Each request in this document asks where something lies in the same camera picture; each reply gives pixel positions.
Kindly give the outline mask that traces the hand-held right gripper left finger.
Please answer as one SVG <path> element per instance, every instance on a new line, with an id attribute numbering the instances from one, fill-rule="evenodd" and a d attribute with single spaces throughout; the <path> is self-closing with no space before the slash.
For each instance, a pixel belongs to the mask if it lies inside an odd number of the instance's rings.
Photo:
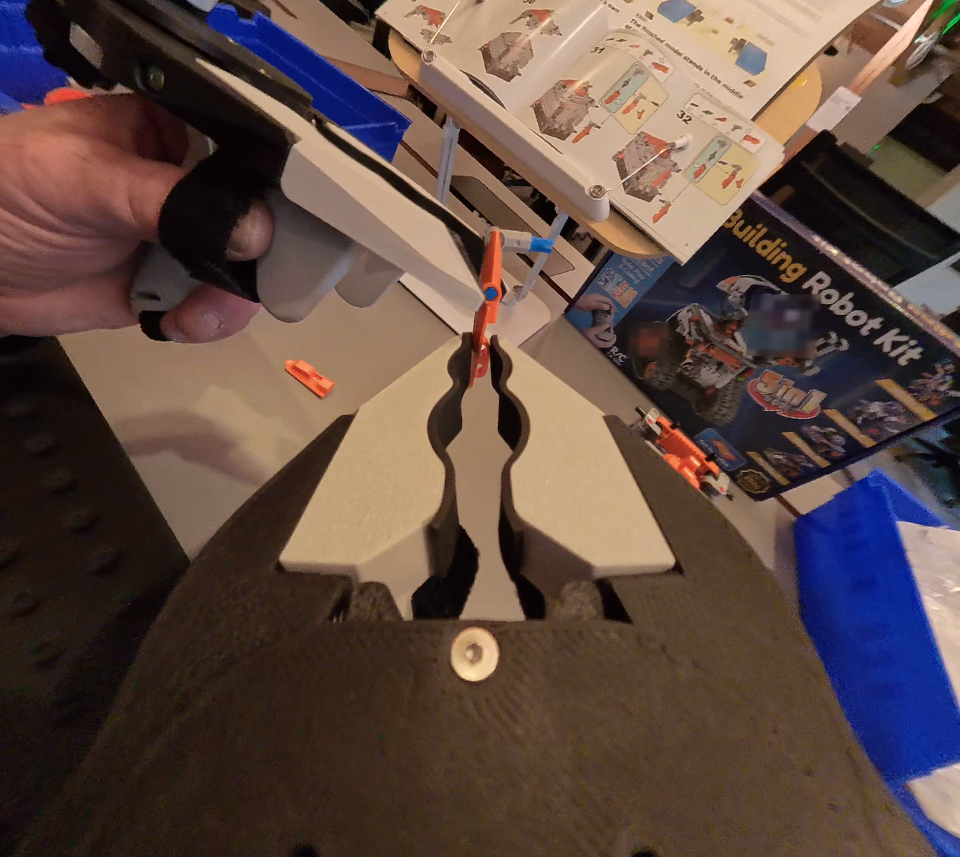
<path id="1" fill-rule="evenodd" d="M 450 444 L 472 351 L 470 335 L 450 338 L 356 411 L 279 555 L 285 571 L 383 585 L 406 619 L 462 615 L 479 551 Z"/>

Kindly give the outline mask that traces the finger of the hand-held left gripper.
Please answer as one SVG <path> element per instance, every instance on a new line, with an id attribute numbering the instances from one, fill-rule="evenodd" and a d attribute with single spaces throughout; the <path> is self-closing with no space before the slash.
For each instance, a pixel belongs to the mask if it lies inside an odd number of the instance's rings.
<path id="1" fill-rule="evenodd" d="M 256 288 L 265 311 L 308 316 L 350 273 L 360 306 L 411 275 L 464 309 L 480 308 L 479 272 L 448 208 L 339 125 L 307 119 L 207 60 L 198 67 L 240 109 L 259 112 L 291 139 L 278 187 L 264 192 L 273 231 L 256 263 Z"/>
<path id="2" fill-rule="evenodd" d="M 322 113 L 315 114 L 315 130 L 333 148 L 385 182 L 391 191 L 407 203 L 413 204 L 423 213 L 439 221 L 454 239 L 464 257 L 481 258 L 483 256 L 483 236 L 474 227 L 464 222 L 459 215 L 450 211 L 449 207 L 440 203 L 419 183 L 398 170 L 391 161 L 371 150 L 366 143 L 354 138 L 352 134 Z"/>

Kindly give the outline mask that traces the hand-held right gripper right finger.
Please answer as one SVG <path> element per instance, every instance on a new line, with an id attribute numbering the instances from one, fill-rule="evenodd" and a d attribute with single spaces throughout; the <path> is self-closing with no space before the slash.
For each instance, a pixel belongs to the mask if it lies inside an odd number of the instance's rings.
<path id="1" fill-rule="evenodd" d="M 676 565 L 603 411 L 510 341 L 490 340 L 501 474 L 500 554 L 524 618 L 564 589 Z"/>

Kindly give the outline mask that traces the blue tagged parts bin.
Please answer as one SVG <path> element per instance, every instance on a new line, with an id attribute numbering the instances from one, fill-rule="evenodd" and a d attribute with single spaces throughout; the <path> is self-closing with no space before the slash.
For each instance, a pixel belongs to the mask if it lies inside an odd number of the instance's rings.
<path id="1" fill-rule="evenodd" d="M 28 0 L 1 0 L 1 113 L 43 106 L 67 86 L 67 74 L 50 64 L 26 16 Z M 249 49 L 313 99 L 313 106 L 370 150 L 393 160 L 411 122 L 379 95 L 307 47 L 263 13 L 246 19 L 233 6 L 217 5 L 210 27 Z"/>

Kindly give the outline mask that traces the grey orange toy robot model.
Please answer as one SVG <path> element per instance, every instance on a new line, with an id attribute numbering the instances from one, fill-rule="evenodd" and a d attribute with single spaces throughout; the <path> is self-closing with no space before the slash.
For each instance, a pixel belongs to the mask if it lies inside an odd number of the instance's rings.
<path id="1" fill-rule="evenodd" d="M 657 407 L 637 407 L 632 428 L 695 490 L 710 500 L 732 500 L 729 475 L 714 451 L 683 433 Z"/>

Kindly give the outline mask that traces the orange grey claw assembly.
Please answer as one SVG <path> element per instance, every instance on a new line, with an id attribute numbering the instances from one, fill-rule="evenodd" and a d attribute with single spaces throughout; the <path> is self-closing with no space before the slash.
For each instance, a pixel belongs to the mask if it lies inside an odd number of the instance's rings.
<path id="1" fill-rule="evenodd" d="M 504 289 L 502 284 L 502 257 L 505 252 L 533 254 L 534 264 L 524 284 L 510 299 L 518 301 L 530 291 L 546 259 L 555 248 L 555 238 L 539 237 L 529 232 L 503 230 L 494 227 L 486 234 L 486 246 L 479 283 L 484 302 L 475 312 L 471 332 L 471 362 L 469 386 L 489 371 L 490 339 L 488 328 L 498 322 L 498 312 Z"/>

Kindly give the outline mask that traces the orange brick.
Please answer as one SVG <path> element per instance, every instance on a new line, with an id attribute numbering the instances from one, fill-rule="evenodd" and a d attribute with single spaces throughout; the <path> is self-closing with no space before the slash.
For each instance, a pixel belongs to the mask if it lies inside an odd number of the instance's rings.
<path id="1" fill-rule="evenodd" d="M 287 359 L 284 362 L 284 370 L 318 398 L 325 398 L 334 390 L 335 382 L 304 359 Z"/>

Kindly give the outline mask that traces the person's left hand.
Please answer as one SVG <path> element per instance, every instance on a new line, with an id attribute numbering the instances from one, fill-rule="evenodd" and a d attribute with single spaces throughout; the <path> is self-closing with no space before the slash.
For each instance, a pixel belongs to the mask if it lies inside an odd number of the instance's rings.
<path id="1" fill-rule="evenodd" d="M 138 251 L 186 175 L 187 125 L 137 95 L 1 121 L 1 336 L 135 327 Z"/>

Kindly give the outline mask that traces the white wooden book stand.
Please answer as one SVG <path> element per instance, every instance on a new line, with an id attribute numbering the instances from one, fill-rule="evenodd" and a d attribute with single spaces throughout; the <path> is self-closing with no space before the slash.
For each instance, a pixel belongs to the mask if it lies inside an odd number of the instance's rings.
<path id="1" fill-rule="evenodd" d="M 388 0 L 402 75 L 446 113 L 438 197 L 460 133 L 609 251 L 685 262 L 785 159 L 822 94 L 799 72 L 759 121 L 694 86 L 674 56 L 611 30 L 601 0 Z"/>

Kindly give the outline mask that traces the blue storage bin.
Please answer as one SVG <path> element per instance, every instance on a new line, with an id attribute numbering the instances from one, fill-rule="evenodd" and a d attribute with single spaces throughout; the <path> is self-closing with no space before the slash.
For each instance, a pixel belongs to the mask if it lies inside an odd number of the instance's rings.
<path id="1" fill-rule="evenodd" d="M 958 855 L 908 788 L 958 763 L 959 711 L 901 524 L 943 521 L 879 469 L 800 516 L 799 614 L 870 762 L 935 853 Z"/>

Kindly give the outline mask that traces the black perforated board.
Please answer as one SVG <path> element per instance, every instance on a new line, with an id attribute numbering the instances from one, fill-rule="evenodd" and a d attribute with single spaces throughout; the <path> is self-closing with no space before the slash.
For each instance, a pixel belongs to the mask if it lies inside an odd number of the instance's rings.
<path id="1" fill-rule="evenodd" d="M 2 855 L 87 756 L 187 567 L 61 344 L 2 338 Z"/>

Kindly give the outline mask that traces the dark blue robot kit box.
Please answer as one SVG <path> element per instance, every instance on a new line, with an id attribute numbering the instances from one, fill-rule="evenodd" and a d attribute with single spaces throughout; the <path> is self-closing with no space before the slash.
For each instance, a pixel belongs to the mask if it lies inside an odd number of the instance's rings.
<path id="1" fill-rule="evenodd" d="M 685 263 L 609 253 L 565 316 L 755 501 L 958 419 L 958 337 L 760 194 Z"/>

